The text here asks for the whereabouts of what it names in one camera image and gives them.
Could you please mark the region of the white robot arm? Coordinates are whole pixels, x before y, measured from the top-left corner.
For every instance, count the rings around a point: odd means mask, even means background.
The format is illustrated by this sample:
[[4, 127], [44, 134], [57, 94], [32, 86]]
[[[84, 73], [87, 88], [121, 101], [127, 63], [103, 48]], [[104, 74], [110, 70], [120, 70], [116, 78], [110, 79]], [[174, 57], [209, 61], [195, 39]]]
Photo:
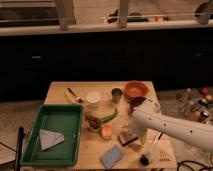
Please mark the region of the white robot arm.
[[159, 131], [190, 145], [213, 152], [213, 126], [157, 113], [156, 103], [145, 100], [134, 107], [130, 129], [142, 137], [148, 129]]

